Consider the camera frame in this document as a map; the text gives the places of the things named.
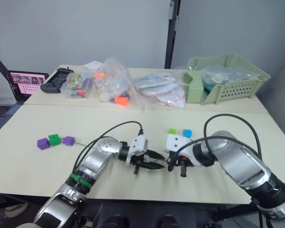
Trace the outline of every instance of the gray wall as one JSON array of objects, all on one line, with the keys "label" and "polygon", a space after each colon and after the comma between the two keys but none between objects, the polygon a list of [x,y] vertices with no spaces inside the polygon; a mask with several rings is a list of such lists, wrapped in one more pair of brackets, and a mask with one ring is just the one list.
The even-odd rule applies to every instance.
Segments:
[{"label": "gray wall", "polygon": [[261,101],[285,134],[285,67],[268,83]]},{"label": "gray wall", "polygon": [[[170,0],[0,0],[0,59],[10,70],[46,73],[60,64],[111,56],[128,67],[163,68],[169,5]],[[7,82],[0,85],[0,99],[10,98],[8,90]]]},{"label": "gray wall", "polygon": [[181,0],[172,67],[225,53],[278,74],[285,65],[285,0]]}]

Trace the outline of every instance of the laptop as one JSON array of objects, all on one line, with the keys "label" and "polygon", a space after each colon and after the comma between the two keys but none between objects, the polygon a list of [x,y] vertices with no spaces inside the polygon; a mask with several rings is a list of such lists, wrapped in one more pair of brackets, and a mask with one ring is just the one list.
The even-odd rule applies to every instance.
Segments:
[{"label": "laptop", "polygon": [[0,117],[0,128],[6,124],[24,102],[39,89],[40,85],[48,78],[48,74],[6,70],[5,78],[9,82],[17,103]]}]

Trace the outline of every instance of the table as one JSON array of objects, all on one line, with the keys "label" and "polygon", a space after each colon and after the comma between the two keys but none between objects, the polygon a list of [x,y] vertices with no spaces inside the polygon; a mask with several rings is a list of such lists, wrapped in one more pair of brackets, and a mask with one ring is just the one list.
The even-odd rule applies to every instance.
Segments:
[{"label": "table", "polygon": [[[75,72],[85,72],[87,69],[83,66],[76,65],[60,65],[59,67],[74,70]],[[152,74],[160,71],[172,71],[167,69],[145,69],[145,68],[129,68],[129,74],[132,78],[139,78],[144,75]],[[119,105],[112,103],[101,103],[97,97],[96,87],[93,86],[91,94],[86,99],[66,99],[63,94],[46,94],[40,89],[37,90],[27,101],[26,104],[30,105],[69,105],[69,106],[87,106],[87,107],[100,107],[100,108],[122,108]],[[146,109],[159,109],[159,110],[171,110],[171,107],[159,106],[155,104],[149,104],[145,102]],[[267,113],[267,110],[254,96],[249,99],[248,97],[224,101],[219,104],[186,104],[185,110],[188,111],[217,111],[217,112],[255,112],[255,113]]]},{"label": "table", "polygon": [[[205,121],[219,112],[171,109],[116,109],[66,105],[23,105],[0,130],[0,193],[52,196],[66,180],[73,163],[83,149],[80,145],[37,148],[37,139],[58,133],[88,143],[110,127],[128,120],[142,123],[148,148],[160,152],[165,147],[168,128],[193,130],[193,138],[203,136]],[[236,113],[248,120],[259,134],[264,162],[285,182],[285,135],[267,113]],[[256,149],[249,128],[236,119],[222,117],[209,124],[209,134],[230,131],[239,140]],[[138,133],[135,124],[127,124],[109,135],[130,141]],[[201,203],[247,204],[250,197],[215,164],[208,168],[188,168],[187,178],[180,168],[150,171],[114,161],[87,195],[95,199],[163,200]]]}]

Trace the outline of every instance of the green plastic basket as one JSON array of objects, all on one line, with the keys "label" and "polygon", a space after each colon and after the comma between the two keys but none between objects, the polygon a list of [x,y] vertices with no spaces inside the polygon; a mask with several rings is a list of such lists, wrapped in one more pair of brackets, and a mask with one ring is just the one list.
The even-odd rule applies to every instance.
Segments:
[{"label": "green plastic basket", "polygon": [[[208,95],[199,94],[199,97],[197,97],[196,88],[198,86],[200,89],[200,83],[198,83],[198,79],[194,80],[194,77],[192,77],[192,75],[194,75],[196,78],[201,78],[199,69],[211,65],[220,65],[229,68],[242,68],[257,73],[260,76],[257,80],[245,80],[240,82],[228,83],[226,85],[216,85]],[[226,101],[246,96],[251,98],[256,94],[259,88],[268,79],[270,79],[269,74],[256,67],[241,56],[233,54],[212,57],[194,57],[189,60],[188,66],[196,70],[193,70],[192,73],[188,72],[188,74],[185,76],[185,80],[187,82],[188,80],[190,80],[188,79],[188,77],[191,77],[193,79],[190,82],[188,88],[187,103],[196,103],[197,100],[200,100],[201,104],[208,104],[212,102],[215,102],[217,104],[220,101]]]}]

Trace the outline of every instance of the green band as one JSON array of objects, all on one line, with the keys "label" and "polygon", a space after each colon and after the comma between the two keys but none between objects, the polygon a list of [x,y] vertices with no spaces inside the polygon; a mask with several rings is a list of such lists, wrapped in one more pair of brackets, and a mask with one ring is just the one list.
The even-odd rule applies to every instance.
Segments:
[{"label": "green band", "polygon": [[75,175],[73,173],[70,174],[70,177],[76,180],[79,183],[82,183],[83,185],[86,185],[89,189],[92,187],[92,184],[87,182],[86,180],[82,179],[81,176]]}]

